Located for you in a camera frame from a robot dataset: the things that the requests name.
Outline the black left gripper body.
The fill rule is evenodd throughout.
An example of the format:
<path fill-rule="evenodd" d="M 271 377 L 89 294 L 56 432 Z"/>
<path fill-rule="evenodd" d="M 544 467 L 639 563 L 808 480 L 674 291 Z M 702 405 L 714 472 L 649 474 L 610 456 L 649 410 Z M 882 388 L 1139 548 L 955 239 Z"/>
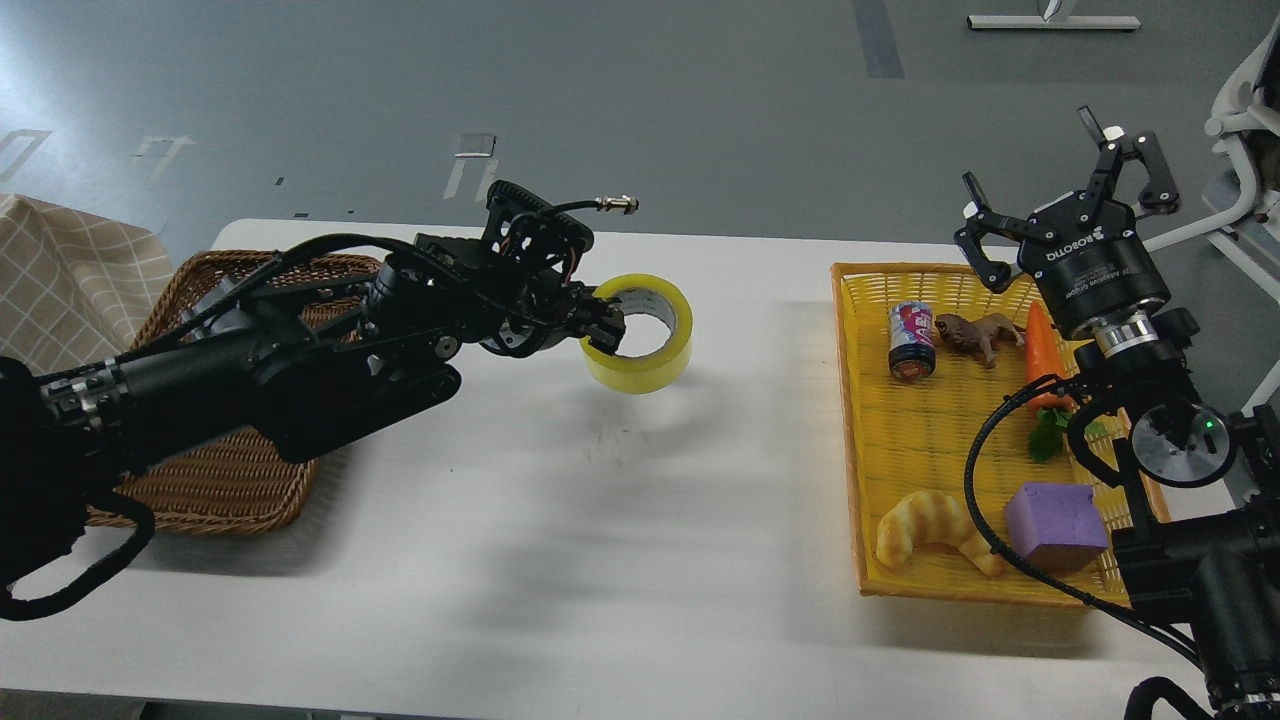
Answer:
<path fill-rule="evenodd" d="M 477 302 L 490 315 L 477 343 L 502 357 L 530 357 L 581 340 L 591 324 L 591 287 L 581 281 L 521 281 L 512 290 L 480 290 Z"/>

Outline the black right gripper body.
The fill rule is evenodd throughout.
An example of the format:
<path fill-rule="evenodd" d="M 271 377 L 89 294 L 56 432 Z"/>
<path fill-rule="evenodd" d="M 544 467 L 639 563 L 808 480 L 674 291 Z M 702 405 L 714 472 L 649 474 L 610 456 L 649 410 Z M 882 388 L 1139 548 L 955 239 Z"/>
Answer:
<path fill-rule="evenodd" d="M 1171 297 L 1129 205 L 1102 202 L 1089 225 L 1078 224 L 1082 215 L 1070 193 L 1037 209 L 1028 220 L 1053 237 L 1047 245 L 1025 241 L 1018 254 L 1059 333 L 1073 341 L 1092 337 L 1107 316 L 1155 313 Z"/>

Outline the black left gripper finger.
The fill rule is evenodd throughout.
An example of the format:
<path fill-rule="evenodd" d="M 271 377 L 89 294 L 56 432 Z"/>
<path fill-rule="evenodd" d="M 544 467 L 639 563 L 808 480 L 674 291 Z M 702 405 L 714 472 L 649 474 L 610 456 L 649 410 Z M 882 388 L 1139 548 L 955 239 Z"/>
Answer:
<path fill-rule="evenodd" d="M 625 333 L 626 320 L 620 299 L 591 296 L 577 305 L 575 337 L 584 340 L 589 348 L 616 356 Z"/>

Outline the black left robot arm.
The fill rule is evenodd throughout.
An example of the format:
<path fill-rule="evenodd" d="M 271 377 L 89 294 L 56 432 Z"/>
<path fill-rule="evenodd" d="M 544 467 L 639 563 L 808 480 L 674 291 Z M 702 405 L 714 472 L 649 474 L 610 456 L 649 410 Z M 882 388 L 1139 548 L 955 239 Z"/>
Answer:
<path fill-rule="evenodd" d="M 308 461 L 449 401 L 468 345 L 526 357 L 564 340 L 614 354 L 625 322 L 575 274 L 593 247 L 576 213 L 635 197 L 548 202 L 497 181 L 477 238 L 330 233 L 207 292 L 174 329 L 102 361 L 42 374 L 3 359 L 3 579 L 65 556 L 91 509 L 134 534 L 155 515 L 122 482 L 250 428 Z"/>

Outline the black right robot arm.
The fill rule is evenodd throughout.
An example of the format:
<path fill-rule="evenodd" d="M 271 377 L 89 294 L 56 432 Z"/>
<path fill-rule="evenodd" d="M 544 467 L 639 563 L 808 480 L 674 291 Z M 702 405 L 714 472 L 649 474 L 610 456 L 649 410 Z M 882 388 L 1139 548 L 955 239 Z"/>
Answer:
<path fill-rule="evenodd" d="M 980 425 L 963 470 L 979 536 L 1020 574 L 1119 620 L 1192 662 L 1206 702 L 1155 676 L 1125 717 L 1165 702 L 1185 719 L 1277 716 L 1277 414 L 1266 405 L 1221 413 L 1203 401 L 1187 365 L 1199 325 L 1171 292 L 1138 223 L 1175 213 L 1180 195 L 1152 132 L 1106 129 L 1078 111 L 1098 156 L 1087 183 L 1028 217 L 996 211 L 973 174 L 955 234 L 979 281 L 1002 293 L 1034 283 L 1076 373 L 1029 380 Z M 975 471 L 987 439 L 1041 395 L 1076 401 L 1070 457 L 1120 489 L 1129 518 L 1111 534 L 1126 606 L 1060 580 L 987 521 Z"/>

